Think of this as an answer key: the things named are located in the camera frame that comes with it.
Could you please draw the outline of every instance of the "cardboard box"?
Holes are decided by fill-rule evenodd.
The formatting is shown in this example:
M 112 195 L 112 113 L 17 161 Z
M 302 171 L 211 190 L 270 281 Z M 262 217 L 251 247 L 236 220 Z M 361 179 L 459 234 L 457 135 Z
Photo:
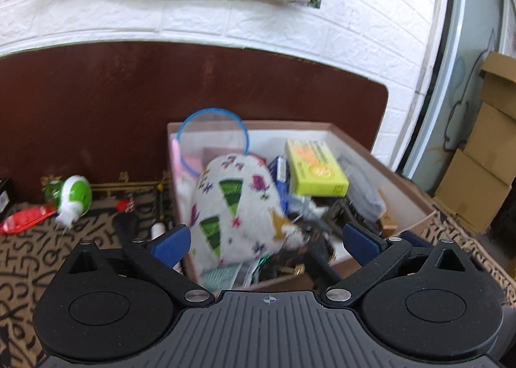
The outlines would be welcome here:
M 285 153 L 285 142 L 288 139 L 324 141 L 336 158 L 341 154 L 350 157 L 354 163 L 360 165 L 364 174 L 370 178 L 373 185 L 381 189 L 382 195 L 388 200 L 391 214 L 398 224 L 396 233 L 405 230 L 421 233 L 434 215 L 435 209 L 422 195 L 412 191 L 398 175 L 391 172 L 367 149 L 333 124 L 292 121 L 246 121 L 245 124 L 250 137 L 249 152 L 264 157 L 268 163 Z M 189 188 L 188 178 L 174 174 L 177 158 L 174 157 L 172 140 L 179 126 L 180 123 L 170 123 L 167 126 L 172 170 L 171 197 L 175 199 L 174 210 L 177 212 L 175 215 L 177 222 L 189 224 L 192 204 L 189 202 L 191 195 L 188 189 L 194 189 L 195 181 L 191 182 L 193 186 Z M 335 270 L 342 275 L 349 275 L 356 270 L 357 263 L 345 251 L 342 241 L 335 238 L 332 244 L 336 248 Z M 199 274 L 193 266 L 191 256 L 185 256 L 182 269 L 188 278 L 199 282 Z M 252 285 L 251 289 L 274 291 L 277 288 L 283 290 L 300 288 L 302 290 L 307 284 L 309 287 L 312 285 L 307 275 L 292 275 Z
M 516 176 L 516 121 L 484 103 L 464 153 L 511 185 Z
M 475 233 L 485 233 L 510 190 L 510 186 L 457 150 L 435 198 L 457 213 Z
M 481 68 L 481 100 L 516 119 L 516 60 L 489 53 Z

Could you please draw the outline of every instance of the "black object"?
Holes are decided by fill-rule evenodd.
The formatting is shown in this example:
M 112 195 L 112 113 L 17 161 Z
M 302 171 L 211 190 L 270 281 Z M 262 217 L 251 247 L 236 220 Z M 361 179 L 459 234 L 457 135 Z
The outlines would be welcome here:
M 488 236 L 509 257 L 516 256 L 516 181 L 491 222 Z
M 303 273 L 305 255 L 309 249 L 313 255 L 319 256 L 326 264 L 334 257 L 335 249 L 321 229 L 306 221 L 298 221 L 297 225 L 305 233 L 309 233 L 306 244 L 298 249 L 282 249 L 272 254 L 260 268 L 260 282 Z
M 140 218 L 135 212 L 118 212 L 113 217 L 113 228 L 120 242 L 130 242 L 138 237 Z
M 231 291 L 217 302 L 138 244 L 78 245 L 35 309 L 50 354 L 42 366 L 497 366 L 501 303 L 469 256 L 447 239 L 434 248 L 378 242 L 384 251 L 346 279 L 309 250 L 321 293 Z M 147 320 L 142 306 L 156 314 Z
M 350 223 L 358 224 L 375 236 L 382 237 L 381 227 L 376 222 L 363 218 L 347 198 L 337 199 L 322 218 L 338 238 L 342 238 L 342 228 Z
M 15 202 L 16 196 L 11 178 L 0 178 L 0 222 L 9 215 Z

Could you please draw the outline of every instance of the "patterned rug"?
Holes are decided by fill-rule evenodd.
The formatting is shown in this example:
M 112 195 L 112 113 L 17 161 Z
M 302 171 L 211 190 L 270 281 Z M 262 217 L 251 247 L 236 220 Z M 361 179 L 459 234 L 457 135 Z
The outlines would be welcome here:
M 471 250 L 473 256 L 505 291 L 507 305 L 516 308 L 516 281 L 453 218 L 441 211 L 437 206 L 434 207 L 437 209 L 437 212 L 428 227 L 422 232 L 422 237 L 434 245 L 441 238 L 451 238 L 462 249 Z
M 96 205 L 91 216 L 82 218 L 62 235 L 54 230 L 54 220 L 16 236 L 0 237 L 0 367 L 32 368 L 44 357 L 34 333 L 32 314 L 61 263 L 83 238 L 92 238 L 101 248 L 120 247 L 111 224 L 114 211 Z M 151 206 L 138 207 L 143 223 L 140 237 L 148 237 Z M 474 256 L 504 289 L 508 304 L 516 307 L 516 282 L 453 219 L 438 210 L 423 237 L 435 244 L 440 238 L 452 238 Z

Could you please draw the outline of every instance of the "clutter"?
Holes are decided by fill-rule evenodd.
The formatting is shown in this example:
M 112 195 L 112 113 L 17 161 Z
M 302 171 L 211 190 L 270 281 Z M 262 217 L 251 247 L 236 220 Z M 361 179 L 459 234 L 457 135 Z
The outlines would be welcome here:
M 291 191 L 296 195 L 346 195 L 348 180 L 325 142 L 287 140 Z
M 120 242 L 130 242 L 138 238 L 140 218 L 135 212 L 119 212 L 113 217 L 113 228 Z
M 348 223 L 359 224 L 375 236 L 381 235 L 381 228 L 378 224 L 363 218 L 348 198 L 337 199 L 323 216 L 323 220 L 331 227 L 332 233 L 338 238 L 342 238 L 342 229 Z
M 331 227 L 318 214 L 320 209 L 326 209 L 326 207 L 317 207 L 308 196 L 289 195 L 288 204 L 288 215 L 293 214 L 295 223 L 302 218 L 302 222 L 313 224 L 328 234 L 332 233 Z
M 252 156 L 229 154 L 210 162 L 193 193 L 190 227 L 200 273 L 303 244 L 267 167 Z
M 117 202 L 115 208 L 118 212 L 128 212 L 131 207 L 131 199 L 121 199 Z
M 510 189 L 457 150 L 434 199 L 456 213 L 474 233 L 485 233 Z
M 0 225 L 0 229 L 4 234 L 18 234 L 34 227 L 55 213 L 56 209 L 51 206 L 24 209 L 7 217 L 4 223 Z
M 335 258 L 335 249 L 324 233 L 315 228 L 309 228 L 310 236 L 307 243 L 295 250 L 281 250 L 265 259 L 259 266 L 259 281 L 264 282 L 287 275 L 301 275 L 304 273 L 305 254 L 310 250 L 316 253 L 325 262 Z
M 368 221 L 379 220 L 387 207 L 378 189 L 351 158 L 341 154 L 337 162 L 349 181 L 346 197 L 363 218 Z
M 249 151 L 249 134 L 242 120 L 230 111 L 209 108 L 191 114 L 177 131 L 181 164 L 195 177 L 214 158 Z
M 425 203 L 420 196 L 413 193 L 407 186 L 399 180 L 396 176 L 392 175 L 387 169 L 384 169 L 381 164 L 379 164 L 376 160 L 374 160 L 370 153 L 366 151 L 363 147 L 361 147 L 356 141 L 351 139 L 349 136 L 344 134 L 338 128 L 335 128 L 331 124 L 324 123 L 306 123 L 306 122 L 264 122 L 264 121 L 247 121 L 245 122 L 246 128 L 249 133 L 249 142 L 250 142 L 250 151 L 247 154 L 246 158 L 252 158 L 253 155 L 257 155 L 261 157 L 261 160 L 258 160 L 257 165 L 260 166 L 266 172 L 266 176 L 268 178 L 268 182 L 265 183 L 265 187 L 270 185 L 274 188 L 273 180 L 265 166 L 266 163 L 270 164 L 277 157 L 281 157 L 285 154 L 285 145 L 288 139 L 293 140 L 315 140 L 319 142 L 325 142 L 327 147 L 331 149 L 334 157 L 340 157 L 344 155 L 344 157 L 350 157 L 354 162 L 358 163 L 363 172 L 367 175 L 368 180 L 371 181 L 371 184 L 375 186 L 375 188 L 382 188 L 382 191 L 385 193 L 386 197 L 389 199 L 390 208 L 392 209 L 393 218 L 396 219 L 396 222 L 399 225 L 400 231 L 404 229 L 415 229 L 417 232 L 424 226 L 424 221 L 433 214 L 433 208 Z M 170 167 L 176 173 L 176 163 L 177 163 L 177 143 L 174 142 L 177 136 L 177 131 L 181 124 L 169 124 L 168 132 L 169 132 L 169 154 L 170 154 Z M 223 165 L 228 166 L 228 169 L 233 169 L 235 174 L 238 174 L 238 169 L 234 167 L 235 163 L 238 162 L 237 159 L 224 159 L 220 162 L 219 167 Z M 184 170 L 180 170 L 181 176 L 185 175 Z M 212 175 L 212 171 L 208 172 L 203 176 Z M 222 193 L 222 188 L 210 180 L 208 183 L 204 181 L 202 182 L 202 178 L 199 181 L 199 185 L 203 185 L 202 189 L 197 189 L 195 184 L 192 183 L 184 183 L 185 180 L 190 180 L 191 175 L 188 173 L 187 177 L 182 177 L 181 186 L 177 186 L 177 174 L 174 174 L 173 181 L 174 183 L 170 186 L 171 194 L 175 195 L 176 200 L 176 209 L 178 211 L 178 221 L 183 224 L 190 225 L 192 221 L 195 222 L 194 225 L 191 225 L 192 230 L 192 249 L 190 253 L 185 256 L 185 259 L 182 262 L 183 271 L 187 276 L 194 280 L 195 282 L 204 282 L 205 275 L 208 273 L 213 278 L 217 279 L 217 276 L 220 274 L 220 279 L 226 279 L 231 281 L 234 273 L 236 272 L 235 268 L 228 268 L 231 265 L 230 262 L 226 262 L 222 260 L 220 262 L 221 257 L 218 257 L 213 249 L 219 247 L 218 252 L 222 254 L 222 236 L 223 231 L 226 230 L 227 226 L 229 229 L 235 228 L 231 227 L 233 223 L 233 215 L 231 214 L 231 210 L 229 207 L 229 203 L 226 202 L 224 195 Z M 260 181 L 256 181 L 256 187 L 262 186 Z M 204 217 L 200 216 L 200 207 L 197 203 L 199 198 L 202 199 L 203 190 L 206 189 L 208 194 L 214 192 L 215 188 L 218 189 L 218 199 L 219 205 L 222 210 L 226 212 L 226 218 L 221 220 L 220 218 L 217 220 L 216 218 L 210 219 L 213 215 L 210 213 L 206 213 Z M 238 193 L 238 189 L 231 188 L 228 186 L 228 193 L 234 191 Z M 281 211 L 282 215 L 275 216 L 275 219 L 272 221 L 276 221 L 277 223 L 286 223 L 292 224 L 291 221 L 300 225 L 303 230 L 301 234 L 303 238 L 306 237 L 306 241 L 310 242 L 311 233 L 323 233 L 323 236 L 327 237 L 327 231 L 330 231 L 331 228 L 325 224 L 325 221 L 319 218 L 321 212 L 324 212 L 328 206 L 335 201 L 335 197 L 298 197 L 293 195 L 292 193 L 289 195 L 289 214 L 287 219 L 287 215 L 284 215 L 280 208 L 279 198 L 278 198 L 278 210 Z M 244 208 L 240 208 L 243 204 L 241 203 L 238 206 L 237 215 L 240 214 Z M 204 221 L 204 229 L 200 226 L 200 221 Z M 210 240 L 213 242 L 213 248 L 207 244 L 208 241 L 206 239 L 206 233 L 210 237 Z M 379 226 L 376 226 L 376 230 L 380 233 Z M 204 247 L 206 248 L 209 256 L 211 256 L 211 262 L 215 265 L 213 268 L 217 267 L 220 269 L 220 273 L 216 270 L 213 273 L 210 273 L 209 269 L 205 269 L 203 264 L 198 264 L 197 258 L 199 255 L 205 255 L 203 251 L 199 251 L 196 247 L 195 241 L 195 231 L 197 234 L 202 236 L 202 240 L 205 243 Z M 327 238 L 331 247 L 334 248 L 335 251 L 335 259 L 337 262 L 343 262 L 346 259 L 350 258 L 350 255 L 347 251 L 345 251 L 342 246 L 342 241 L 339 241 L 333 236 L 329 236 Z M 260 254 L 260 244 L 252 244 L 252 246 L 256 246 L 256 251 L 258 256 L 263 256 L 261 262 L 265 262 L 270 252 L 264 252 Z M 286 252 L 291 250 L 289 247 L 283 247 L 281 244 L 277 249 L 278 252 Z M 242 262 L 252 262 L 254 260 L 255 254 L 253 253 L 251 257 L 239 257 L 238 264 Z M 283 266 L 284 272 L 282 272 L 282 278 L 285 277 L 283 275 L 294 275 L 300 272 L 300 268 L 298 267 L 286 267 Z M 258 282 L 260 279 L 256 276 L 259 275 L 259 271 L 256 271 L 255 276 L 253 277 L 254 282 Z M 274 285 L 275 281 L 268 281 L 267 285 Z M 251 285 L 250 288 L 261 288 L 265 286 Z M 215 285 L 211 284 L 210 288 L 213 288 L 215 291 L 217 289 L 217 283 Z
M 464 154 L 511 185 L 516 176 L 516 120 L 484 103 Z
M 204 272 L 201 284 L 208 291 L 222 291 L 247 288 L 251 285 L 253 275 L 261 260 L 233 263 Z
M 11 178 L 0 178 L 0 221 L 3 221 L 16 202 Z
M 57 208 L 56 221 L 71 228 L 91 206 L 91 187 L 83 176 L 51 181 L 45 188 L 45 199 Z
M 285 215 L 288 214 L 288 185 L 290 183 L 290 172 L 288 170 L 288 163 L 284 157 L 276 157 L 267 168 L 270 175 L 273 177 L 274 185 L 278 190 L 280 196 L 281 209 Z

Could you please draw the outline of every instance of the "small box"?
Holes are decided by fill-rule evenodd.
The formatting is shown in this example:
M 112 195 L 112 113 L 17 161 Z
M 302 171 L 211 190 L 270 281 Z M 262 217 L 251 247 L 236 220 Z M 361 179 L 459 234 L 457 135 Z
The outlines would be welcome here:
M 516 119 L 516 59 L 489 53 L 481 68 L 483 102 Z
M 516 176 L 516 121 L 484 103 L 464 153 L 506 185 Z
M 475 233 L 485 233 L 510 190 L 510 186 L 457 150 L 435 199 L 457 213 Z
M 291 192 L 308 196 L 346 195 L 348 180 L 323 141 L 287 140 Z
M 324 122 L 294 122 L 294 121 L 244 121 L 249 133 L 250 148 L 254 154 L 264 157 L 268 161 L 274 160 L 285 152 L 285 143 L 289 139 L 305 139 L 324 141 L 331 146 L 332 151 L 338 157 L 343 154 L 353 157 L 360 165 L 365 175 L 371 180 L 376 189 L 382 190 L 382 195 L 389 201 L 388 207 L 398 224 L 399 232 L 411 230 L 414 233 L 422 233 L 435 214 L 435 209 L 419 194 L 413 191 L 398 176 L 377 161 L 371 153 L 347 135 L 344 131 L 331 123 Z M 169 123 L 168 151 L 169 163 L 172 169 L 172 183 L 170 184 L 170 196 L 173 198 L 173 212 L 177 223 L 190 224 L 192 220 L 191 195 L 195 182 L 184 183 L 181 174 L 174 174 L 174 140 L 180 122 Z M 336 251 L 336 261 L 332 268 L 341 276 L 346 277 L 359 268 L 358 263 L 351 258 L 342 246 L 342 241 L 332 239 L 332 246 Z M 199 283 L 200 277 L 193 264 L 190 254 L 185 255 L 182 261 L 182 270 L 185 276 Z M 284 276 L 272 281 L 252 284 L 252 291 L 304 291 L 313 286 L 313 281 L 308 274 Z
M 288 215 L 288 186 L 290 185 L 290 171 L 285 157 L 278 156 L 267 166 L 274 180 L 278 195 L 280 196 L 281 209 Z
M 0 178 L 0 222 L 9 216 L 15 204 L 15 192 L 10 178 Z

